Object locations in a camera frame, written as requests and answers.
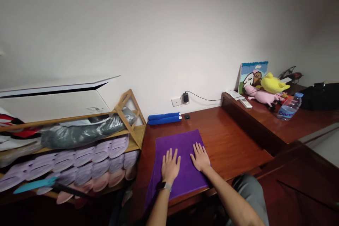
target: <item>wooden shelf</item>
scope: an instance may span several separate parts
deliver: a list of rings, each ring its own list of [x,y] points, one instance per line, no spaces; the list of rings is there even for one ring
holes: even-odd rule
[[[126,102],[129,99],[133,100],[133,103],[134,103],[134,105],[137,109],[137,110],[134,110],[133,112],[136,114],[137,118],[139,118],[139,117],[141,118],[143,125],[135,126],[136,122],[133,125],[130,125],[129,122],[127,121],[125,115],[123,114],[122,108],[125,106]],[[104,139],[112,138],[112,137],[116,137],[116,136],[124,135],[124,134],[130,134],[129,135],[128,147],[127,147],[125,153],[141,149],[143,139],[144,139],[144,136],[145,136],[147,123],[146,123],[146,121],[145,121],[145,119],[144,119],[144,117],[141,113],[139,105],[138,105],[131,89],[129,89],[127,92],[122,94],[120,101],[115,106],[115,109],[112,112],[101,113],[101,114],[93,114],[93,115],[85,115],[85,116],[79,116],[79,117],[52,119],[52,120],[47,120],[47,121],[24,123],[24,124],[21,124],[21,125],[0,127],[0,132],[9,131],[9,130],[16,130],[16,129],[26,128],[26,127],[34,127],[34,126],[41,126],[41,125],[48,125],[48,124],[56,124],[56,123],[61,123],[61,122],[75,121],[75,120],[80,120],[80,119],[84,119],[84,118],[88,118],[88,117],[95,117],[95,116],[99,116],[99,115],[107,115],[107,114],[114,114],[114,113],[117,113],[119,115],[119,117],[121,118],[122,122],[124,123],[126,129],[119,131],[119,132],[116,132],[116,133],[114,133],[114,134],[112,134],[112,135],[110,135],[110,136],[108,136]],[[42,148],[41,150],[34,152],[32,154],[39,154],[39,153],[53,151],[53,150],[60,150],[60,149]],[[9,151],[10,150],[0,152],[0,156],[5,155]],[[105,188],[99,194],[101,196],[101,195],[107,194],[109,192],[113,192],[113,191],[116,191],[118,189],[121,189],[126,185],[126,183],[127,183],[126,179],[123,179],[118,185],[116,185],[112,188]],[[32,196],[32,194],[35,195],[35,192],[36,192],[36,190],[32,190],[31,192],[23,193],[22,197],[20,195],[15,195],[14,198],[12,197],[12,194],[10,194],[11,196],[8,197],[8,200],[5,200],[5,201],[6,202],[15,202],[15,201],[18,201],[18,200],[21,200],[21,199],[24,199],[24,198],[28,198],[28,197]],[[54,191],[50,191],[50,192],[48,192],[44,195],[56,199],[57,196],[58,196],[58,193],[56,193]],[[74,199],[70,199],[68,202],[74,203]]]
[[[139,125],[139,126],[136,126],[134,128],[134,131],[135,131],[137,137],[139,138],[139,140],[143,140],[144,135],[145,135],[145,129],[146,129],[145,125]],[[114,134],[112,134],[112,135],[110,135],[110,136],[108,136],[108,137],[106,137],[104,139],[112,138],[112,137],[116,137],[116,136],[124,135],[124,134],[128,134],[128,133],[129,133],[128,130],[122,130],[122,131],[114,133]],[[134,150],[138,150],[138,149],[140,149],[139,146],[137,145],[137,143],[133,139],[132,135],[130,135],[128,147],[127,147],[125,153],[130,152],[130,151],[134,151]],[[53,150],[55,150],[55,149],[42,148],[39,151],[31,153],[31,154],[39,154],[39,153],[53,151]],[[6,155],[8,153],[8,151],[10,151],[10,150],[0,152],[0,156]]]

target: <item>blue rolled towel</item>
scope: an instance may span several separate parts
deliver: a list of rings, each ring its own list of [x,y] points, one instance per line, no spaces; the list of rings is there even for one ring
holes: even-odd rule
[[[177,117],[177,116],[180,116],[180,112],[168,113],[168,114],[162,114],[162,115],[150,115],[148,117],[148,120],[157,120],[157,119],[168,118],[168,117]]]
[[[182,119],[182,117],[177,115],[177,116],[169,117],[169,118],[161,118],[161,119],[157,119],[157,120],[149,120],[148,124],[149,125],[168,124],[168,123],[180,122],[181,119]]]

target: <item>desk surface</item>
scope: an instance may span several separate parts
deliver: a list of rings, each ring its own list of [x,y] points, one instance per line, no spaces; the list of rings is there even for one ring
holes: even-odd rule
[[[291,89],[287,90],[289,94],[294,94],[296,91],[302,90],[303,86],[293,85]],[[268,106],[258,102],[255,99],[248,100],[252,105],[252,109],[246,109],[240,102],[236,101],[229,94],[222,93],[224,98],[230,99],[232,103],[238,106],[239,110],[245,115],[249,115],[255,122],[259,122],[266,127],[271,133],[275,134],[286,144],[299,140],[306,135],[312,134],[321,130],[329,125],[339,121],[338,111],[310,111],[300,108],[298,112],[292,117],[290,121],[282,121],[275,115],[280,109],[280,105],[276,106],[276,111],[271,112]]]
[[[131,222],[143,216],[145,197],[155,161],[155,139],[158,137],[199,129],[213,168],[225,180],[272,160],[273,157],[260,148],[221,107],[188,114],[191,119],[183,118],[178,123],[147,125],[130,209]],[[207,189],[171,200],[169,210],[175,210],[175,206],[180,202],[205,190]]]

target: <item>yellow plush toy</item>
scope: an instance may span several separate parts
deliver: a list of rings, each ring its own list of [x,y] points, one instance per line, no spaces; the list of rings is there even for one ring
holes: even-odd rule
[[[290,85],[286,85],[286,83],[281,82],[280,79],[273,77],[273,74],[269,72],[265,77],[262,78],[261,86],[256,87],[263,87],[267,92],[276,94],[290,88]]]

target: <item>wooden desk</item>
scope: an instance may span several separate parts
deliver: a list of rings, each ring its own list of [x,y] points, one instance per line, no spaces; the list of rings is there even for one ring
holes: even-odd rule
[[[213,168],[225,180],[232,179],[273,159],[221,107],[188,114],[191,119],[183,118],[178,123],[147,125],[133,190],[130,222],[135,222],[143,216],[145,197],[155,161],[155,139],[158,137],[199,129]],[[196,203],[196,195],[207,189],[201,189],[171,200],[168,214]]]
[[[294,94],[303,86],[294,85],[287,92]],[[329,125],[339,122],[338,111],[310,111],[300,108],[290,121],[282,121],[276,117],[280,109],[277,104],[274,112],[255,99],[248,100],[252,109],[246,109],[241,102],[229,94],[222,93],[222,108],[271,155],[283,149],[286,144],[297,141]]]

